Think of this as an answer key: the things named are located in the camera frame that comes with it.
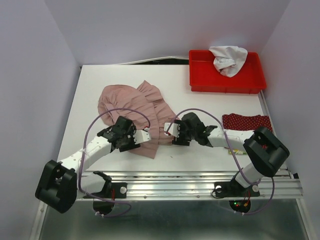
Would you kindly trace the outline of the pink pleated skirt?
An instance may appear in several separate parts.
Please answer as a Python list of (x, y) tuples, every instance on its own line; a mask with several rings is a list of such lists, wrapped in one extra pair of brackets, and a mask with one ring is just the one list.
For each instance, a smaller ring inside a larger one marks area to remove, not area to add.
[(173, 138), (165, 135), (164, 127), (176, 114), (160, 90), (147, 81), (137, 88), (120, 84), (106, 86), (99, 97), (97, 110), (104, 114), (101, 120), (107, 126), (114, 125), (120, 116), (132, 120), (139, 130), (150, 126), (151, 140), (131, 150), (132, 154), (154, 159), (160, 145), (172, 143)]

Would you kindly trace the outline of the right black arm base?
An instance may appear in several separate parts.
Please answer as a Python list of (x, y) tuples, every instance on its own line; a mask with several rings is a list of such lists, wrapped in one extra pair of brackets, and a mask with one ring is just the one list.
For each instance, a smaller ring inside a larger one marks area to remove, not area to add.
[(243, 187), (233, 179), (215, 182), (211, 196), (214, 199), (230, 198), (229, 205), (233, 211), (248, 214), (251, 209), (251, 198), (259, 197), (260, 191), (257, 185)]

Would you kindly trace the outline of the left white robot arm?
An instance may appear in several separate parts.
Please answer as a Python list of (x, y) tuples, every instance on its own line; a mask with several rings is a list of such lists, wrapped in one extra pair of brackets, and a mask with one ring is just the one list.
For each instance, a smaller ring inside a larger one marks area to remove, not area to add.
[(60, 161), (50, 160), (43, 168), (35, 197), (59, 213), (67, 212), (77, 199), (106, 198), (103, 214), (112, 211), (115, 199), (127, 196), (125, 182), (113, 183), (109, 175), (94, 171), (84, 178), (82, 173), (102, 157), (118, 149), (121, 152), (135, 146), (136, 126), (133, 121), (120, 116), (114, 125), (97, 133), (92, 141), (71, 156)]

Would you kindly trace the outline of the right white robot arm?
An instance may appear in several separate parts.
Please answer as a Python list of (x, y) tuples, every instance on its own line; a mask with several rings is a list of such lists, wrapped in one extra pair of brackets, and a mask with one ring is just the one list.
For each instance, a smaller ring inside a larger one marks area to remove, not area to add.
[(246, 191), (252, 191), (262, 178), (273, 178), (290, 156), (288, 148), (267, 127), (241, 131), (224, 129), (221, 124), (206, 126), (193, 112), (166, 122), (164, 132), (173, 136), (174, 145), (189, 146), (194, 140), (205, 147), (227, 148), (234, 158), (234, 150), (246, 153), (250, 159), (246, 167), (236, 162), (238, 172), (230, 181), (215, 182), (216, 198), (241, 197)]

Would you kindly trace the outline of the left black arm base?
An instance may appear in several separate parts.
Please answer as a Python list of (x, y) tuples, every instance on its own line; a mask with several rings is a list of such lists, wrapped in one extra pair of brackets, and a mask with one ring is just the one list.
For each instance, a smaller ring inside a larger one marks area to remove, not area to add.
[(94, 174), (98, 174), (99, 180), (102, 180), (102, 183), (98, 185), (97, 190), (94, 190), (91, 193), (93, 198), (97, 200), (92, 204), (95, 215), (106, 218), (121, 216), (128, 212), (128, 210), (125, 210), (124, 212), (111, 215), (116, 206), (116, 200), (125, 199), (127, 197), (127, 183), (112, 183), (112, 178), (102, 172), (96, 171)]

